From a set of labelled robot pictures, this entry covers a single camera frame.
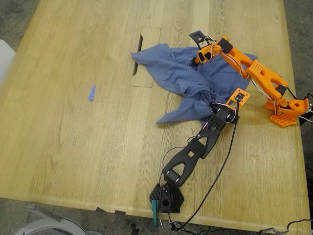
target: small blue object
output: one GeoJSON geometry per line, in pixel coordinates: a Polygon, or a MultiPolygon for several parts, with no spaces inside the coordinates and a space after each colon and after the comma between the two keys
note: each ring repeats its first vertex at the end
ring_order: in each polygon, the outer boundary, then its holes
{"type": "MultiPolygon", "coordinates": [[[[156,123],[182,120],[207,120],[211,102],[226,103],[239,87],[243,90],[250,79],[242,79],[220,55],[210,62],[187,66],[197,55],[197,47],[169,48],[167,44],[131,53],[138,64],[143,64],[152,78],[164,89],[181,94],[180,106],[166,113],[156,123]]],[[[252,60],[255,55],[246,54],[252,60]]]]}
{"type": "Polygon", "coordinates": [[[89,101],[93,101],[95,91],[96,91],[96,86],[93,86],[88,96],[89,101]]]}

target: table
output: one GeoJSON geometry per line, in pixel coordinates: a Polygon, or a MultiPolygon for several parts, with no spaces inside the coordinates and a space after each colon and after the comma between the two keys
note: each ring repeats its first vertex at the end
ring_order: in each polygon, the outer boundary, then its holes
{"type": "MultiPolygon", "coordinates": [[[[148,196],[163,155],[186,145],[200,123],[156,125],[181,97],[141,66],[133,77],[129,52],[141,33],[145,46],[194,46],[196,30],[227,35],[295,90],[282,0],[42,0],[0,87],[0,197],[152,217],[148,196]]],[[[192,222],[283,231],[310,216],[300,129],[271,123],[266,97],[251,84],[247,91],[229,160],[192,222]]],[[[232,128],[181,188],[173,220],[186,221],[199,205],[232,128]]],[[[304,222],[291,234],[309,230],[304,222]]]]}

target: black cable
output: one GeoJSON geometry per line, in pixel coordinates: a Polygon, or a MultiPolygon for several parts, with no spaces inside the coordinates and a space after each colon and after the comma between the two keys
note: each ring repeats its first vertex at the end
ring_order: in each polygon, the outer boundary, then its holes
{"type": "Polygon", "coordinates": [[[182,231],[182,232],[186,232],[186,233],[188,233],[188,234],[193,234],[193,235],[200,235],[200,234],[206,232],[205,235],[207,235],[209,232],[211,232],[211,231],[210,231],[210,228],[211,228],[211,226],[209,226],[209,229],[207,229],[207,230],[202,230],[202,231],[200,231],[200,232],[198,232],[198,233],[194,233],[194,232],[192,232],[192,231],[186,230],[185,228],[183,228],[181,231],[182,231]]]}
{"type": "Polygon", "coordinates": [[[184,148],[184,147],[174,147],[174,148],[171,148],[170,150],[168,150],[168,151],[166,152],[166,154],[164,155],[163,160],[162,160],[162,165],[163,165],[163,167],[165,167],[165,165],[164,165],[164,158],[166,157],[166,155],[167,155],[170,151],[172,151],[172,150],[175,149],[175,148],[184,148]]]}
{"type": "Polygon", "coordinates": [[[310,170],[311,172],[313,172],[313,170],[312,170],[311,168],[309,168],[309,167],[307,167],[307,166],[306,166],[305,168],[308,169],[308,170],[310,170]]]}
{"type": "Polygon", "coordinates": [[[187,142],[190,143],[189,140],[192,139],[192,138],[194,138],[194,137],[196,137],[196,136],[191,136],[191,137],[189,137],[188,140],[187,140],[187,142]]]}
{"type": "Polygon", "coordinates": [[[231,137],[231,141],[230,141],[230,145],[229,145],[229,149],[228,149],[228,154],[223,162],[223,165],[218,173],[218,175],[216,176],[215,180],[213,181],[210,189],[208,190],[208,192],[206,193],[205,197],[203,198],[203,200],[201,201],[200,205],[198,206],[197,210],[193,213],[193,215],[182,225],[180,226],[179,228],[174,228],[175,231],[179,231],[179,230],[182,230],[182,228],[184,228],[186,226],[186,224],[188,224],[190,222],[190,220],[192,220],[192,218],[198,213],[198,211],[200,210],[200,208],[202,207],[203,203],[205,202],[206,198],[208,197],[209,193],[211,192],[212,188],[214,187],[215,183],[217,182],[217,180],[219,179],[223,169],[224,169],[224,166],[228,160],[228,157],[229,157],[229,154],[230,154],[230,150],[231,150],[231,147],[233,145],[233,140],[234,140],[234,136],[235,136],[235,131],[236,131],[236,127],[237,127],[237,121],[238,121],[238,113],[239,113],[239,102],[236,102],[237,103],[237,112],[236,112],[236,122],[235,122],[235,126],[234,126],[234,130],[233,130],[233,135],[231,137]]]}
{"type": "Polygon", "coordinates": [[[260,230],[257,235],[260,235],[262,233],[268,233],[268,232],[274,232],[276,234],[287,234],[289,233],[289,226],[293,223],[300,223],[300,222],[303,222],[303,221],[313,221],[313,219],[300,219],[300,220],[295,220],[295,221],[292,221],[290,222],[287,227],[286,227],[286,231],[283,231],[283,232],[280,232],[280,231],[277,231],[276,229],[274,228],[268,228],[268,229],[263,229],[263,230],[260,230]]]}
{"type": "Polygon", "coordinates": [[[216,230],[211,230],[210,232],[214,233],[217,231],[226,231],[226,230],[232,230],[232,229],[216,229],[216,230]]]}
{"type": "Polygon", "coordinates": [[[293,98],[297,99],[297,98],[295,97],[295,95],[291,92],[291,90],[289,89],[289,87],[287,87],[287,89],[288,89],[288,91],[290,92],[290,94],[293,96],[293,98]]]}

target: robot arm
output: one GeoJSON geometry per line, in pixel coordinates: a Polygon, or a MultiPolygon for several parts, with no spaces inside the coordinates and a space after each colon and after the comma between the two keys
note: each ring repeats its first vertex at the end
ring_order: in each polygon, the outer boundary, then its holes
{"type": "Polygon", "coordinates": [[[237,50],[229,43],[226,36],[222,36],[219,41],[204,36],[200,31],[190,34],[191,38],[197,43],[199,50],[197,57],[193,59],[194,64],[206,63],[218,54],[237,71],[243,79],[253,78],[263,88],[268,96],[265,107],[274,110],[275,114],[270,116],[270,120],[275,124],[286,127],[296,125],[296,118],[312,109],[309,99],[294,99],[286,101],[282,98],[288,83],[278,74],[262,65],[258,60],[251,60],[248,56],[237,50]],[[207,41],[208,45],[201,47],[200,43],[207,41]]]}

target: floor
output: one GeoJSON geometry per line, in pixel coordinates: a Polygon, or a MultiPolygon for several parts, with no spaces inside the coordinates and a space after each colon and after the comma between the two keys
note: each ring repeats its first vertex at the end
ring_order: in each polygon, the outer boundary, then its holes
{"type": "MultiPolygon", "coordinates": [[[[36,9],[39,0],[0,0],[0,39],[5,40],[13,50],[17,50],[27,25],[36,9]]],[[[293,72],[296,93],[303,98],[307,93],[313,93],[313,4],[312,0],[285,0],[285,10],[291,45],[293,72]]],[[[313,124],[301,126],[303,150],[306,166],[313,169],[313,124]]],[[[313,171],[308,170],[307,176],[313,178],[313,171]]],[[[27,222],[36,218],[24,209],[25,202],[0,198],[0,235],[12,235],[27,222]]],[[[86,230],[95,230],[104,235],[131,234],[131,224],[135,223],[140,234],[167,235],[173,234],[167,221],[164,228],[154,228],[152,220],[141,217],[110,214],[106,212],[86,211],[72,208],[42,205],[42,207],[58,216],[72,218],[82,223],[86,230]]],[[[189,230],[199,232],[206,226],[188,225],[189,230]]],[[[216,235],[254,235],[255,232],[226,230],[217,231],[216,235]]]]}

